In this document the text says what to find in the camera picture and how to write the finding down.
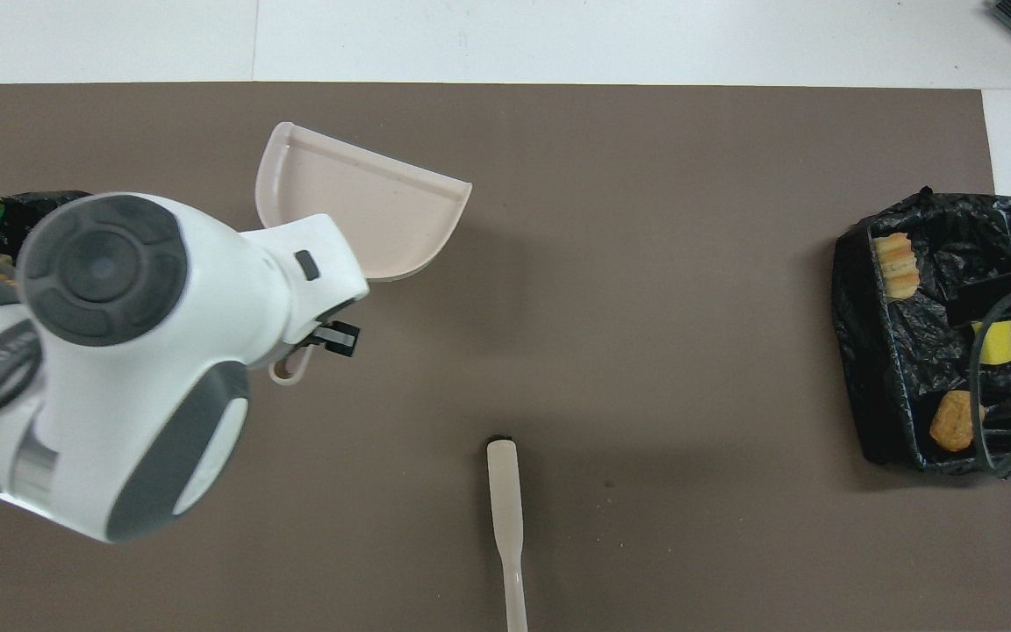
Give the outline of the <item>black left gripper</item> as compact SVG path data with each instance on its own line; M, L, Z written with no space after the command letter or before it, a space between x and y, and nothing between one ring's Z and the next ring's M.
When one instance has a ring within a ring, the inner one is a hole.
M353 357L358 341L360 341L361 329L346 321L328 321L325 325L316 327L306 336L306 344L309 347L325 348L326 351L335 355Z

